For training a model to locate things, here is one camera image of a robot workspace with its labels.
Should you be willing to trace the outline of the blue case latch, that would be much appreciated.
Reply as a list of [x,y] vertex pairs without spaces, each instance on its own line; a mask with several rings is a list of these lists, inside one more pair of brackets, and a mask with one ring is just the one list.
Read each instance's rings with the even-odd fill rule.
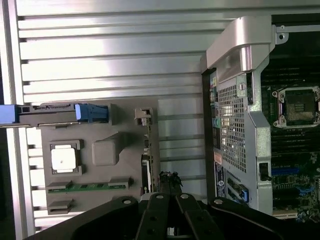
[[240,184],[239,186],[240,186],[240,196],[242,200],[248,203],[250,201],[249,190],[243,184]]

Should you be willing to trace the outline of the grey plastic parts rack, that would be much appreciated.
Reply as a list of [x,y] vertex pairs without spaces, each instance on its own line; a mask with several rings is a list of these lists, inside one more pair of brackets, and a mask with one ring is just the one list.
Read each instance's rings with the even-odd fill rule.
[[[109,122],[37,127],[41,134],[42,168],[32,179],[32,206],[37,222],[52,225],[58,220],[90,210],[121,196],[139,198],[142,187],[141,155],[143,128],[135,122],[136,108],[152,108],[157,137],[158,102],[152,97],[98,100],[83,103],[107,106]],[[76,168],[58,173],[52,169],[51,150],[58,145],[75,149]],[[69,184],[107,184],[110,190],[49,193],[48,189]]]

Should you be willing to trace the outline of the green RAM stick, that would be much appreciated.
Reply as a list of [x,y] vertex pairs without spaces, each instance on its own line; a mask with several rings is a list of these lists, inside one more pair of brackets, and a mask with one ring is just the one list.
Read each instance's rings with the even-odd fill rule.
[[67,184],[48,189],[50,194],[53,193],[70,193],[84,191],[111,190],[112,187],[104,183],[88,183],[88,184]]

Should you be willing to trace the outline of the blue expansion slot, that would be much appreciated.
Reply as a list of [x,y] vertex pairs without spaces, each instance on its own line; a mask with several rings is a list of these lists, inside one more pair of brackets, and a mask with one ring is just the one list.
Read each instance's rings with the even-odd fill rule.
[[272,168],[271,175],[272,176],[280,176],[280,175],[296,175],[298,174],[300,169],[298,167],[280,167],[280,168]]

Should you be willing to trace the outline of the open black PC case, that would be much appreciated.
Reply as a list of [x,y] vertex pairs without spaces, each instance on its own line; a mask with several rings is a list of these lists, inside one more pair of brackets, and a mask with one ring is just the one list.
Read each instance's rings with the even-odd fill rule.
[[305,66],[320,69],[320,12],[239,17],[206,50],[200,67],[209,201],[226,198],[274,216],[261,76],[266,68]]

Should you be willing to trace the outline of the silver CPU chip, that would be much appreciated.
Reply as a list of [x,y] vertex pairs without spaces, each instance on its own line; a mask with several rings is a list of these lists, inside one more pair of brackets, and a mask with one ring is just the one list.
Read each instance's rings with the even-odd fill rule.
[[71,145],[56,145],[51,150],[52,169],[57,173],[70,173],[76,168],[76,150]]

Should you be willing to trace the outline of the green motherboard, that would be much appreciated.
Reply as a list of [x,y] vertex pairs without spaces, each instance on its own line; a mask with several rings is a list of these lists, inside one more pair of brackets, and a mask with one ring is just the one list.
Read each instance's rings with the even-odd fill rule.
[[[261,74],[262,111],[270,124],[273,215],[320,224],[320,125],[273,126],[276,99],[272,92],[313,86],[320,87],[320,69],[316,67],[268,67]],[[272,168],[299,168],[299,173],[272,176]]]

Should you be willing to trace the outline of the hard disk in blue carrier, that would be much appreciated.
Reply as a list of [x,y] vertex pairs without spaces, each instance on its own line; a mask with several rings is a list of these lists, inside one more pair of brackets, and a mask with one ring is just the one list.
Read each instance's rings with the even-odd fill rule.
[[39,128],[109,122],[109,107],[89,103],[0,105],[0,128]]

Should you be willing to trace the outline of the CPU socket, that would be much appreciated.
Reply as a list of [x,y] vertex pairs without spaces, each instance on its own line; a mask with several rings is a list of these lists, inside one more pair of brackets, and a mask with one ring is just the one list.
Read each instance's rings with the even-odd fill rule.
[[298,129],[320,125],[319,86],[281,88],[271,95],[276,99],[274,127]]

